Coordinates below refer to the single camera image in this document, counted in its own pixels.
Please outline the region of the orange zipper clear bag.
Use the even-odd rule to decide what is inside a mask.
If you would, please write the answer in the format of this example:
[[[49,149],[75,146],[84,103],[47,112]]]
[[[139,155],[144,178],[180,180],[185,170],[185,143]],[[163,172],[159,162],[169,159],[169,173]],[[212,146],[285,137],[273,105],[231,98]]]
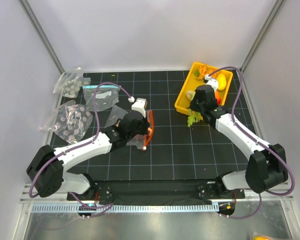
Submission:
[[[145,151],[154,133],[153,111],[147,110],[143,117],[136,110],[126,111],[115,105],[101,132],[109,138],[112,152],[125,146]]]

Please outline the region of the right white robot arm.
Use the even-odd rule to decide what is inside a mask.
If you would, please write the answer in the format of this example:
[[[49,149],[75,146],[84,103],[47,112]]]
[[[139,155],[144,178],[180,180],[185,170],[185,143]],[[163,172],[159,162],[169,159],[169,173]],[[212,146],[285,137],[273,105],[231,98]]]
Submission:
[[[226,107],[219,106],[212,86],[205,84],[196,88],[190,109],[226,136],[248,160],[245,170],[217,177],[215,192],[220,198],[227,198],[236,189],[261,194],[289,179],[285,149],[278,143],[270,144],[259,138]]]

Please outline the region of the red orange toy mango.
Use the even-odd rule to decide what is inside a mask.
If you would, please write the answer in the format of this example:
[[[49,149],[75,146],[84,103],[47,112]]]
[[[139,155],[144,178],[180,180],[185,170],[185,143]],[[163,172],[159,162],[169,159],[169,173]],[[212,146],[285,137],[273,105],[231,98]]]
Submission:
[[[219,94],[219,92],[218,92],[218,91],[215,91],[215,92],[214,92],[214,96],[215,96],[215,98],[216,98],[217,105],[218,105],[218,106],[220,106],[220,105],[221,105],[221,102],[222,102],[222,100],[221,100],[221,97],[220,97],[220,94]]]

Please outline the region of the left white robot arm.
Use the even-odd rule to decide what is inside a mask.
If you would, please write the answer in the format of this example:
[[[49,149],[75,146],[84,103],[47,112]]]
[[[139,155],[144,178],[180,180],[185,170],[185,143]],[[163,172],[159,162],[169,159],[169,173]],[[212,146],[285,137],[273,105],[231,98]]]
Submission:
[[[70,199],[92,200],[98,193],[94,180],[87,173],[74,174],[69,170],[93,157],[121,149],[136,137],[142,137],[145,150],[153,132],[153,112],[131,110],[114,125],[86,140],[58,148],[42,146],[26,169],[31,180],[29,197],[46,198],[67,192]]]

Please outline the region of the toy green onion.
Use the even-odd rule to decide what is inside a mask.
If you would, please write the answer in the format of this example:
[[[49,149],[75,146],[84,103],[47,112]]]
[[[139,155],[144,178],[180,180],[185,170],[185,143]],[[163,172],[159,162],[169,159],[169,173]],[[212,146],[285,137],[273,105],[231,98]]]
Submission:
[[[187,99],[191,102],[194,97],[195,97],[195,92],[188,90],[185,93]],[[193,110],[191,110],[191,108],[188,108],[188,112],[189,112],[189,116],[187,117],[187,126],[190,128],[193,124],[198,123],[200,121],[200,113],[199,112],[195,112]]]

